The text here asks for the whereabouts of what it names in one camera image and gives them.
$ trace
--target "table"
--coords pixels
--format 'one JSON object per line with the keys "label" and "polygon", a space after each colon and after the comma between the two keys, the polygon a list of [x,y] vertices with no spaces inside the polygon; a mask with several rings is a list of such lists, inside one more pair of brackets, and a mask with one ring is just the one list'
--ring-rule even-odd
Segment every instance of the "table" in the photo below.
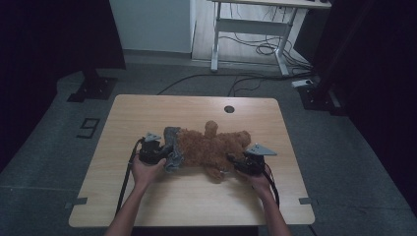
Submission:
{"label": "table", "polygon": [[[233,106],[233,113],[224,107]],[[203,132],[214,120],[218,132],[246,130],[252,145],[278,153],[266,156],[278,189],[280,209],[288,224],[312,224],[308,198],[284,120],[272,98],[118,95],[97,144],[69,223],[73,227],[108,226],[114,217],[126,165],[133,145],[147,132],[163,134],[167,126]],[[130,177],[125,199],[133,188]],[[215,183],[203,168],[183,167],[161,173],[144,195],[136,226],[248,226],[263,225],[261,202],[255,191],[235,174]]]}
{"label": "table", "polygon": [[[329,1],[322,3],[319,0],[209,0],[218,3],[217,14],[214,27],[214,45],[211,53],[211,66],[213,72],[217,71],[218,64],[218,34],[224,32],[241,32],[251,34],[265,34],[282,36],[282,41],[279,43],[278,49],[274,55],[278,62],[279,69],[283,76],[289,76],[288,69],[285,65],[285,58],[283,57],[283,50],[291,32],[294,23],[297,9],[329,9],[331,4]],[[286,23],[275,22],[261,22],[261,21],[247,21],[237,19],[223,19],[220,17],[221,3],[237,3],[237,4],[252,4],[252,5],[269,5],[294,8],[290,19]]]}

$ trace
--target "fluffy brown fur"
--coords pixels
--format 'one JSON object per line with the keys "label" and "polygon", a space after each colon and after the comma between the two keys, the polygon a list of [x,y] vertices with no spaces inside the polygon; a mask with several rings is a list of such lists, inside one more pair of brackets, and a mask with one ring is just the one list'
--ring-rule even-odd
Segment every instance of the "fluffy brown fur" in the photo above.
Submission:
{"label": "fluffy brown fur", "polygon": [[178,147],[184,156],[184,166],[203,166],[209,176],[221,180],[222,171],[233,169],[226,154],[231,153],[237,159],[243,159],[243,152],[251,143],[251,135],[247,131],[217,135],[217,128],[214,121],[207,121],[204,134],[181,129]]}

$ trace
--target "hand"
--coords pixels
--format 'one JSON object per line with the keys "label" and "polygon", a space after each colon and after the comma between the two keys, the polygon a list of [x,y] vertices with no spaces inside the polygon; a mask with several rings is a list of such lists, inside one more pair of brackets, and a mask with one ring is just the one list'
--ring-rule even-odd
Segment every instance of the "hand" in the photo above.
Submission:
{"label": "hand", "polygon": [[[271,171],[269,169],[269,166],[265,165],[265,167],[265,172],[270,176]],[[254,176],[242,173],[240,171],[237,172],[240,175],[246,177],[246,179],[252,184],[252,187],[255,189],[260,199],[262,199],[266,195],[272,194],[272,191],[270,190],[270,183],[264,174]]]}
{"label": "hand", "polygon": [[166,158],[163,158],[156,165],[145,165],[139,160],[139,155],[136,154],[132,164],[132,174],[135,180],[135,188],[146,189],[150,183],[155,179],[157,173],[162,169],[166,163]]}

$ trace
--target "cable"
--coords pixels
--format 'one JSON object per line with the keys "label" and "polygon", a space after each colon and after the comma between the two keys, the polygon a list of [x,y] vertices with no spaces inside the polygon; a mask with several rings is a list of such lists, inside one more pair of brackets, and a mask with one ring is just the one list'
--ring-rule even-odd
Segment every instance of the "cable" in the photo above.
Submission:
{"label": "cable", "polygon": [[[233,82],[233,85],[236,84],[236,82],[238,81],[238,79],[239,79],[240,76],[247,76],[247,77],[253,77],[253,78],[254,77],[264,77],[264,75],[259,74],[259,73],[242,73],[242,74],[239,74],[238,76],[236,76],[236,78],[235,78],[235,80]],[[227,96],[229,96],[232,91],[233,91],[233,96],[235,96],[236,90],[234,89],[234,86],[232,86],[230,88],[229,93],[227,94]]]}
{"label": "cable", "polygon": [[314,236],[318,236],[318,234],[316,233],[316,231],[314,230],[313,226],[311,224],[309,224],[309,229],[310,231],[312,231],[312,233],[314,234]]}
{"label": "cable", "polygon": [[282,14],[282,21],[284,22],[285,20],[285,14],[286,14],[286,7],[284,8],[284,13]]}
{"label": "cable", "polygon": [[272,19],[270,19],[272,22],[273,22],[273,20],[275,20],[277,10],[278,10],[278,7],[275,7],[275,12],[273,13]]}
{"label": "cable", "polygon": [[233,11],[232,11],[232,4],[230,3],[230,18],[233,19]]}
{"label": "cable", "polygon": [[[244,44],[244,45],[247,45],[247,46],[256,47],[256,52],[258,54],[262,54],[262,55],[271,55],[275,51],[275,48],[271,47],[273,44],[270,44],[270,43],[262,43],[262,44],[259,44],[259,45],[255,45],[255,44],[250,44],[250,43],[247,43],[245,41],[242,41],[242,40],[239,40],[239,39],[236,39],[236,38],[233,38],[233,37],[229,37],[229,36],[220,36],[219,38],[227,38],[227,39],[234,40],[238,43],[241,43],[241,44]],[[268,49],[271,50],[271,52],[263,52],[261,48],[268,48]]]}
{"label": "cable", "polygon": [[131,170],[132,164],[133,164],[133,159],[136,156],[136,151],[138,150],[138,144],[143,140],[144,140],[144,138],[139,139],[135,143],[135,146],[133,147],[131,157],[129,158],[128,166],[126,167],[125,179],[123,180],[122,189],[120,190],[119,201],[117,202],[117,208],[116,208],[115,215],[117,214],[117,212],[119,212],[120,207],[122,206],[123,197],[125,196],[126,186],[128,184],[128,181],[129,181],[130,170]]}
{"label": "cable", "polygon": [[[267,76],[262,76],[262,77],[250,77],[250,78],[245,78],[242,80],[235,80],[235,82],[233,83],[232,87],[229,90],[229,94],[227,96],[230,96],[232,91],[238,91],[238,90],[255,90],[258,89],[261,86],[261,83],[264,81],[285,81],[285,80],[291,80],[291,79],[296,79],[296,78],[304,78],[304,77],[313,77],[315,76],[315,74],[308,72],[308,73],[300,73],[297,75],[293,75],[293,76],[289,76],[289,77],[267,77]],[[234,88],[236,87],[237,84],[245,82],[245,81],[251,81],[251,80],[260,80],[260,83],[258,86],[256,86],[255,88],[239,88],[238,90],[235,90]]]}
{"label": "cable", "polygon": [[242,19],[242,16],[240,16],[239,13],[239,4],[236,3],[236,11],[237,11],[237,15],[239,15],[240,19]]}
{"label": "cable", "polygon": [[193,76],[189,76],[189,77],[185,77],[183,79],[180,79],[176,82],[174,82],[173,84],[169,85],[168,87],[164,88],[162,91],[160,91],[159,93],[157,93],[156,95],[161,95],[163,92],[165,92],[166,90],[174,87],[175,85],[183,82],[183,81],[187,81],[196,77],[220,77],[220,76],[224,76],[224,77],[236,77],[239,76],[240,74],[225,74],[225,75],[221,75],[221,74],[199,74],[199,75],[193,75]]}
{"label": "cable", "polygon": [[271,37],[271,38],[268,38],[268,39],[262,39],[262,40],[244,40],[244,39],[241,39],[241,38],[239,38],[237,35],[236,35],[236,32],[235,32],[235,36],[236,36],[236,39],[237,40],[239,40],[239,41],[242,41],[242,42],[247,42],[247,43],[251,43],[251,42],[266,42],[266,41],[268,41],[268,40],[273,40],[273,39],[278,39],[278,38],[280,38],[279,36],[273,36],[273,37]]}
{"label": "cable", "polygon": [[270,184],[270,186],[272,187],[272,190],[273,190],[273,194],[275,195],[275,201],[276,201],[276,204],[278,205],[278,208],[279,208],[279,193],[278,193],[278,190],[276,189],[276,186],[275,186],[275,180],[273,179],[273,175],[272,175],[272,171],[270,172],[270,177],[269,177],[269,175],[267,174],[267,172],[265,171],[265,169],[263,169],[263,174],[265,175],[265,177],[267,178],[267,180],[268,180],[268,182],[269,182],[269,184]]}
{"label": "cable", "polygon": [[271,7],[271,6],[269,6],[269,7],[268,7],[268,11],[265,13],[265,15],[263,16],[262,20],[264,20],[264,19],[265,19],[265,17],[268,15],[268,13],[269,13],[269,11],[270,11],[270,7]]}

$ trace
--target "white desk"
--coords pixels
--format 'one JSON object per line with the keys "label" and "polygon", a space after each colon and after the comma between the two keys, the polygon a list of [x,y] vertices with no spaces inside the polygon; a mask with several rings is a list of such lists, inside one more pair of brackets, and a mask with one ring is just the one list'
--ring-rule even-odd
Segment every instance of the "white desk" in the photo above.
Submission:
{"label": "white desk", "polygon": [[[291,32],[291,28],[294,22],[295,15],[298,8],[307,9],[329,9],[331,4],[329,2],[322,3],[319,0],[315,2],[307,0],[210,0],[214,3],[218,3],[217,15],[214,28],[214,46],[212,47],[211,54],[211,70],[217,71],[218,64],[218,34],[221,31],[224,32],[241,32],[251,34],[265,34],[282,36],[282,41],[279,43],[278,50],[275,51],[275,57],[279,65],[279,69],[283,76],[288,76],[288,69],[285,65],[285,59],[283,57],[283,50],[288,40],[288,35]],[[270,5],[270,6],[282,6],[291,7],[294,10],[291,13],[291,17],[286,23],[273,23],[273,22],[259,22],[259,21],[247,21],[236,19],[222,19],[220,17],[221,3],[237,3],[237,4],[253,4],[253,5]]]}

